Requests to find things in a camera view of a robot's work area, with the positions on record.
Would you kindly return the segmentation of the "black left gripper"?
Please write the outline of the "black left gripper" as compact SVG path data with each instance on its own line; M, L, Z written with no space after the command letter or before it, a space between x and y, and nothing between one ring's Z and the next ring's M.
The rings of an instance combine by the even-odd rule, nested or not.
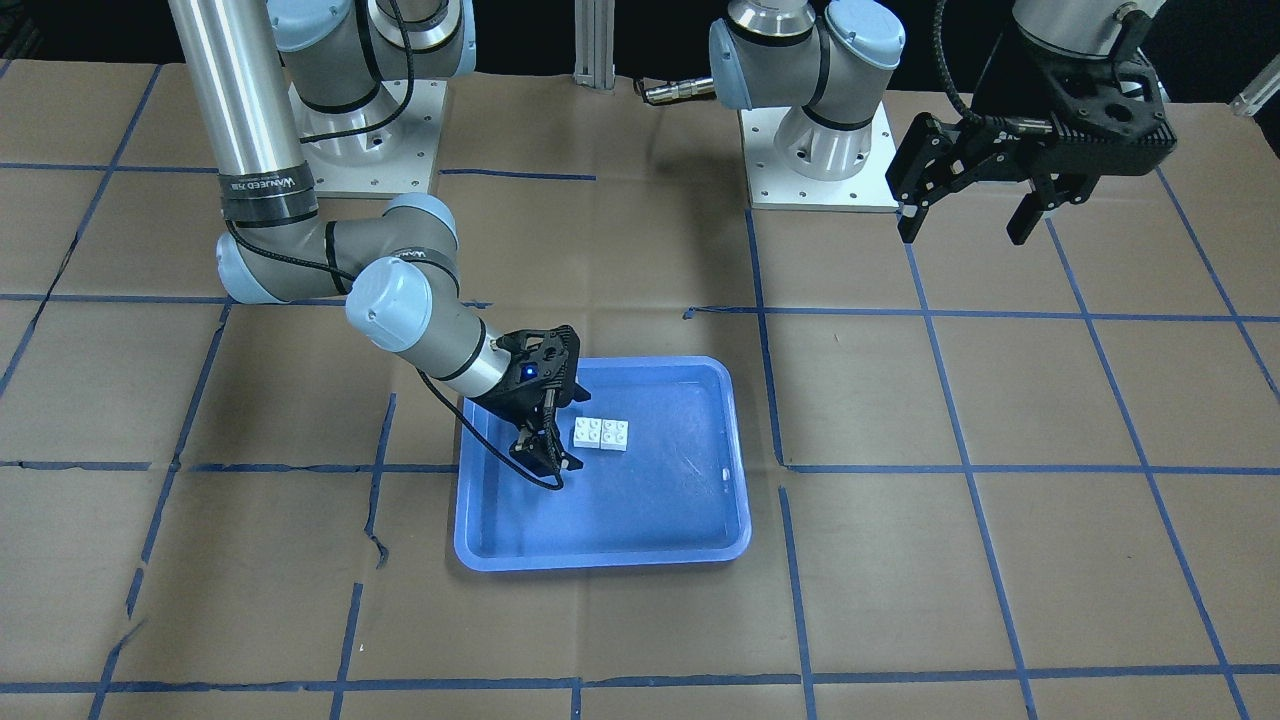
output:
M970 100L950 70L945 29L931 50L954 122L909 126L886 179L897 231L914 243L940 201L975 183L1028 182L1006 232L1023 246L1044 215L1083 204L1110 176L1155 170L1178 146L1158 77L1142 51L1148 26L1006 26Z

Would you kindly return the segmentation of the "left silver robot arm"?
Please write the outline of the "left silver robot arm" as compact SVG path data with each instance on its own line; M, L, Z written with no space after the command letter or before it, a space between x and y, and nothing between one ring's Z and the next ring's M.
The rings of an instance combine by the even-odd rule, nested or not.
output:
M970 100L945 56L945 3L932 12L934 72L955 122L908 127L884 173L911 243L928 211L975 183L1028 182L1006 232L1025 243L1046 214L1085 202L1107 176L1155 170L1178 146L1140 46L1158 1L1015 1ZM858 170L876 109L909 42L877 1L732 1L709 31L710 79L736 110L783 108L776 147L794 170Z

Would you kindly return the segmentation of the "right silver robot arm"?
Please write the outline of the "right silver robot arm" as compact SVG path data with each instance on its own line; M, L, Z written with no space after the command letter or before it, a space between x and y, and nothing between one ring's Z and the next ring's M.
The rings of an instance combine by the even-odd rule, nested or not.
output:
M173 1L207 128L239 304L342 297L433 392L515 428L498 459L547 489L582 464L556 415L589 395L572 328L492 329L460 296L456 220L429 193L444 83L476 65L470 1Z

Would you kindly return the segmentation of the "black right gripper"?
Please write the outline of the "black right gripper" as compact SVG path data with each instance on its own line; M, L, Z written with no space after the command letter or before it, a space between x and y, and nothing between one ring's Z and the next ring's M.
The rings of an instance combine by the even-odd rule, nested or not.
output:
M509 456L535 477L581 470L584 462L564 450L558 433L544 429L559 407L591 398L577 383L577 332L571 325L512 331L495 346L509 352L509 364L497 384L474 402L520 427Z

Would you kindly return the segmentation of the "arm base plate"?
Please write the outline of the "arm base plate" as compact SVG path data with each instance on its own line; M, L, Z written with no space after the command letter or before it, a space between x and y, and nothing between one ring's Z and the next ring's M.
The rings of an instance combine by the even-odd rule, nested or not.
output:
M302 136L357 129L383 120L406 95L402 79L388 81L365 108L346 114L325 114L306 106L294 86L288 88L294 122ZM445 119L448 83L416 79L410 105L388 126L306 143L302 154L321 199L393 199L433 190L436 155Z
M817 124L801 108L741 110L750 205L763 210L895 213L886 179L896 145L879 104L854 131Z

